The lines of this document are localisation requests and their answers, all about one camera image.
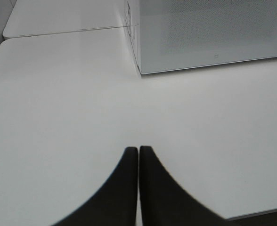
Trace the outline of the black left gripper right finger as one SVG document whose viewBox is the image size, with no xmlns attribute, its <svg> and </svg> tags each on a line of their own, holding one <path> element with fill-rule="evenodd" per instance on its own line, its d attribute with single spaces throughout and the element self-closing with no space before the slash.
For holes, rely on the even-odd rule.
<svg viewBox="0 0 277 226">
<path fill-rule="evenodd" d="M 139 192 L 145 226 L 229 226 L 189 195 L 167 172 L 152 147 L 139 149 Z"/>
</svg>

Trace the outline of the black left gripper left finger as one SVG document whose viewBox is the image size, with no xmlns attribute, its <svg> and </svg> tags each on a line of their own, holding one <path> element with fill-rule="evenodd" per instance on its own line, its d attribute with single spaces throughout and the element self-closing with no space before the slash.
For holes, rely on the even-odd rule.
<svg viewBox="0 0 277 226">
<path fill-rule="evenodd" d="M 56 226 L 134 226 L 138 200 L 138 149 L 127 147 L 106 182 Z"/>
</svg>

